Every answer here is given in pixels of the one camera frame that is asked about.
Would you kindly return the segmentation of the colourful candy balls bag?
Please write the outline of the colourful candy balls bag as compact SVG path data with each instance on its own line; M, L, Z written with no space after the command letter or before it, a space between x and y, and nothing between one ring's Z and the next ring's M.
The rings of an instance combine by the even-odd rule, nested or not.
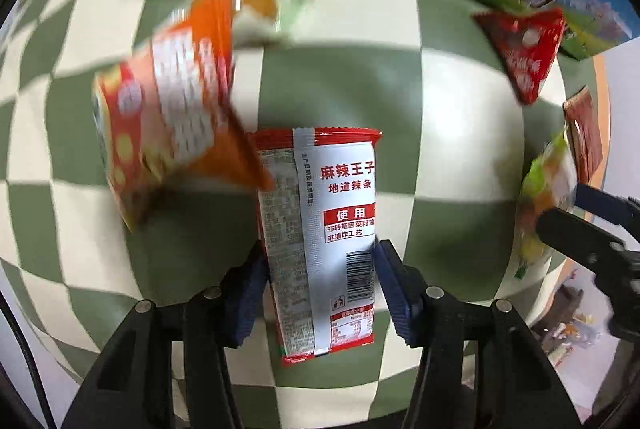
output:
M549 257L550 249L536 233L537 221L553 207L572 210L577 183L574 158L566 133L561 131L533 159L522 182L515 218L515 279L524 279L530 267Z

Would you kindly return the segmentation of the dark red snack packet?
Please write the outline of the dark red snack packet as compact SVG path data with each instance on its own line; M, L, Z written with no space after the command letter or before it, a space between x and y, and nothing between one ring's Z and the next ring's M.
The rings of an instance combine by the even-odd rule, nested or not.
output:
M578 182L588 184L603 160L598 117L593 108L589 88L582 87L573 97L566 100L563 103L563 112Z

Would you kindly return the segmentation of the red triangular snack packet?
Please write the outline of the red triangular snack packet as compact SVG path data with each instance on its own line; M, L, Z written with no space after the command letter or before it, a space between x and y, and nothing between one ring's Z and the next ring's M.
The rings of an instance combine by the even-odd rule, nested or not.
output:
M558 54L566 22L560 9L517 15L489 11L473 15L498 54L518 102L532 105Z

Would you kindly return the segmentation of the red white spicy strip packet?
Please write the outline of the red white spicy strip packet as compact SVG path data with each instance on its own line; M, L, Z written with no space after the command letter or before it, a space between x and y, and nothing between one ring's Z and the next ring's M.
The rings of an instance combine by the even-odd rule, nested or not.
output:
M282 360L373 339L376 235L371 128L264 129L252 140L273 180L258 195Z

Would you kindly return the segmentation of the orange panda snack bag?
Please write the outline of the orange panda snack bag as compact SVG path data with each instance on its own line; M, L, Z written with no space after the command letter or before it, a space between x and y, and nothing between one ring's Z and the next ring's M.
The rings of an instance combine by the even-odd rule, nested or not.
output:
M93 80L105 177L134 227L178 177L268 190L272 179L230 102L232 0L198 0Z

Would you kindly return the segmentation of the orange jelly cup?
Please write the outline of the orange jelly cup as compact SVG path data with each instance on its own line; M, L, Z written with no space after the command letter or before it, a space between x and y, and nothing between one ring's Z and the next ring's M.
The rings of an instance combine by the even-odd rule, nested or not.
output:
M195 4L201 0L191 0ZM233 45L249 47L289 40L311 0L230 0Z

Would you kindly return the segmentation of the green white checkered blanket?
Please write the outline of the green white checkered blanket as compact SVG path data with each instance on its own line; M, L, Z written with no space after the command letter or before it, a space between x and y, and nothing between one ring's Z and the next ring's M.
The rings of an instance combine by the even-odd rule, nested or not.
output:
M241 262L253 197L213 184L169 193L129 232L102 170L93 76L181 0L21 0L1 41L1 286L62 420L116 326L142 298L191 298ZM540 100L516 103L472 0L312 0L289 44L241 51L233 102L247 127L380 129L378 233L467 301L510 299L527 322L565 270L514 279L520 177L594 87L560 56Z

